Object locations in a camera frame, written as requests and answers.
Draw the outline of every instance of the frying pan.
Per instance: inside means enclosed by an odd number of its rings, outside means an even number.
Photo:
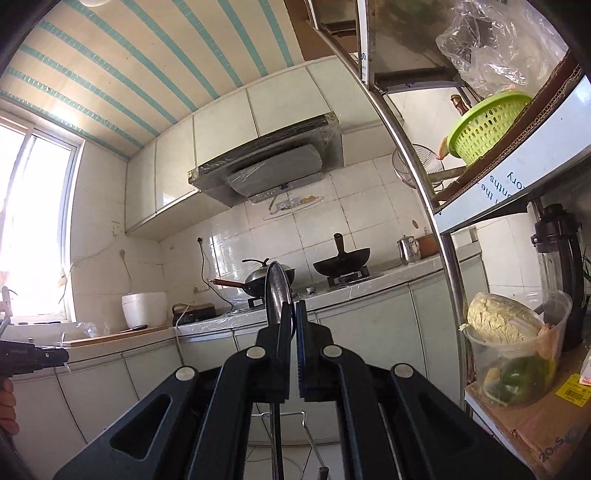
[[[345,252],[343,235],[335,233],[336,249],[339,254],[336,257],[328,258],[314,263],[314,268],[320,275],[325,277],[340,277],[353,273],[363,267],[369,259],[369,248],[361,248],[352,252]]]
[[[285,274],[287,276],[287,280],[291,285],[294,281],[294,278],[296,277],[296,269],[290,268],[289,270],[285,271]],[[246,295],[250,295],[251,297],[255,297],[258,299],[262,299],[265,297],[265,277],[260,277],[256,280],[251,280],[246,283],[214,278],[210,280],[210,283],[213,283],[214,285],[220,285],[222,287],[241,288],[242,290],[244,290],[244,293],[246,293]]]

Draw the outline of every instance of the plastic bag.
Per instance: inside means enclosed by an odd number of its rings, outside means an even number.
[[[439,50],[483,97],[506,90],[535,96],[567,46],[527,0],[458,0]]]

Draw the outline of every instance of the green basket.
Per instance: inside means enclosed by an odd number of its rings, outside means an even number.
[[[530,100],[521,92],[503,92],[473,106],[447,137],[449,153],[471,165],[496,145]]]

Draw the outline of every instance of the human hand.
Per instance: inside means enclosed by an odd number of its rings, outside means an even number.
[[[14,406],[17,399],[14,396],[14,386],[9,378],[5,378],[0,385],[0,427],[12,435],[19,432],[17,414]]]

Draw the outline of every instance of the ceiling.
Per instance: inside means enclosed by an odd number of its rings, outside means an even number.
[[[203,105],[301,62],[282,0],[63,0],[12,58],[0,98],[130,158]]]

